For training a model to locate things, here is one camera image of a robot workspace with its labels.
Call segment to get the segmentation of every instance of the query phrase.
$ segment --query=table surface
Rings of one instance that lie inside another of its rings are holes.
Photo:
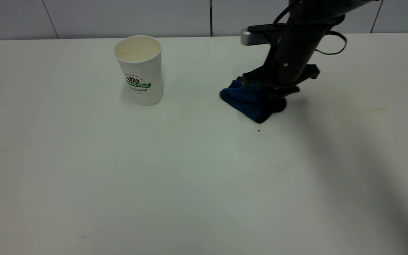
[[[0,41],[0,255],[408,254],[408,34],[347,37],[263,124],[219,92],[267,45],[160,38],[143,107],[120,39]]]

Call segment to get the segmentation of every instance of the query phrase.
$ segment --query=blue towel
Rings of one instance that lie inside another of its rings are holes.
[[[266,121],[272,113],[280,112],[286,107],[284,98],[273,107],[267,106],[264,102],[265,92],[262,86],[243,87],[240,79],[234,80],[229,87],[223,89],[220,97],[257,123]]]

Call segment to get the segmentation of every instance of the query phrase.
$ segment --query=white paper cup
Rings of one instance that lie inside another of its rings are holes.
[[[135,35],[114,47],[125,81],[135,102],[154,105],[162,99],[162,45],[152,36]]]

